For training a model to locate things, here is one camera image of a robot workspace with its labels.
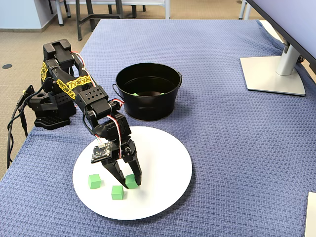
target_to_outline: green block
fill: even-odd
[[[113,186],[112,187],[112,200],[123,200],[124,191],[123,186]]]
[[[138,185],[135,181],[135,175],[134,174],[127,175],[127,177],[125,178],[125,184],[126,186],[128,186],[129,189],[136,189]]]
[[[97,189],[101,186],[101,179],[99,174],[91,174],[88,178],[88,185],[90,189]]]

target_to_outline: black robotic arm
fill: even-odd
[[[80,54],[71,51],[71,45],[66,39],[45,44],[43,50],[41,82],[44,92],[28,101],[37,117],[35,126],[53,130],[68,125],[69,117],[76,113],[75,102],[83,112],[83,123],[89,132],[108,140],[108,143],[94,147],[91,163],[101,162],[128,188],[117,162],[122,158],[130,165],[135,181],[140,185],[142,171],[136,147],[129,136],[131,131],[126,117],[118,112],[123,102],[118,99],[108,100],[107,93],[87,71]],[[74,77],[73,66],[78,70],[78,77]],[[24,96],[33,93],[33,87],[30,86]],[[104,117],[109,120],[99,124],[98,120]]]

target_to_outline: white plate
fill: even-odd
[[[75,191],[92,211],[117,220],[136,220],[156,215],[173,205],[185,192],[192,175],[192,162],[183,144],[164,131],[152,127],[131,127],[142,184],[136,189],[124,188],[123,200],[112,200],[113,185],[121,185],[101,162],[91,164],[93,147],[90,143],[78,157],[73,183]],[[128,163],[118,161],[124,176],[132,174]],[[101,187],[90,189],[88,176],[99,174]]]

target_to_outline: white wall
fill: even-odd
[[[51,1],[51,6],[54,11],[53,15],[50,13],[48,0],[34,0],[34,3],[38,12],[41,28],[43,28],[56,15],[56,3],[55,1]]]
[[[41,29],[54,17],[48,0],[0,1],[0,29]],[[52,6],[56,13],[54,1]]]

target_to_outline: table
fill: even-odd
[[[281,55],[282,48],[256,20],[101,20],[82,56],[110,98],[116,74],[131,64],[181,72],[169,117],[127,119],[185,145],[190,185],[147,219],[90,211],[72,185],[76,159],[93,140],[77,109],[71,125],[34,128],[26,139],[0,182],[0,235],[303,236],[308,192],[316,191],[315,83],[297,65],[306,97],[248,91],[239,60]]]

